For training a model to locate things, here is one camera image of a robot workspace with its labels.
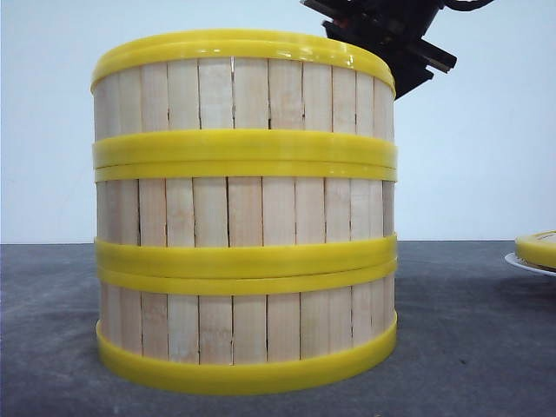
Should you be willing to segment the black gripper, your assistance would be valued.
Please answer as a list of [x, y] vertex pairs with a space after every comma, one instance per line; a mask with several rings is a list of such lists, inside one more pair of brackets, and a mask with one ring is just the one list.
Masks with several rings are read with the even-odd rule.
[[329, 19], [327, 37], [380, 57], [394, 77], [398, 98], [431, 80], [430, 68], [449, 72], [457, 57], [424, 36], [445, 3], [436, 0], [304, 0], [304, 6]]

